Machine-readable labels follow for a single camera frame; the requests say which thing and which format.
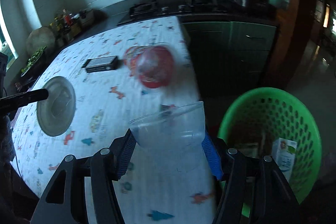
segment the drawer handle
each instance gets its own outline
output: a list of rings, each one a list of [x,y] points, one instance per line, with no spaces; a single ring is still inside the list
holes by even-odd
[[[250,37],[249,35],[246,35],[249,39],[265,39],[264,37]]]

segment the green laundry basket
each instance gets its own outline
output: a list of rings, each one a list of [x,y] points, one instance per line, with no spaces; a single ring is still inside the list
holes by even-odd
[[[232,129],[240,124],[253,132],[270,134],[272,140],[285,138],[297,142],[295,164],[289,184],[301,203],[317,178],[321,163],[321,140],[315,120],[296,97],[275,88],[250,90],[227,110],[218,137],[228,141]],[[249,207],[244,204],[243,215]]]

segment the small rectangular box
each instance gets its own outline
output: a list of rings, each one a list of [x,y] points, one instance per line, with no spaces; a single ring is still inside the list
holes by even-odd
[[[87,73],[96,71],[115,70],[118,67],[118,56],[106,56],[88,59],[82,66]]]
[[[283,138],[273,142],[272,157],[288,182],[294,166],[296,147],[297,142]]]

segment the table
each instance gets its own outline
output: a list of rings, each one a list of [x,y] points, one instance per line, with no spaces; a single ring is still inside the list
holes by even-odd
[[[134,45],[169,44],[178,72],[165,88],[149,90],[126,66],[87,74],[81,68],[89,58],[118,55]],[[128,122],[160,111],[161,105],[182,106],[199,99],[193,67],[177,17],[146,20],[112,29],[63,50],[36,82],[40,89],[52,77],[63,76],[76,93],[76,112],[69,129],[47,136],[36,117],[36,104],[24,107],[13,131],[23,180],[40,197],[54,170],[68,154],[88,157],[125,135]],[[130,168],[115,192],[125,223],[211,223],[215,213],[212,177],[206,159],[180,177],[162,175],[141,147],[136,146]],[[90,223],[95,222],[90,179],[85,179]]]

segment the white carton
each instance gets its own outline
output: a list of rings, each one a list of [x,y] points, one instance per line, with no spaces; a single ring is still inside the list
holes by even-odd
[[[289,182],[294,166],[297,142],[278,138],[272,147],[272,157]]]

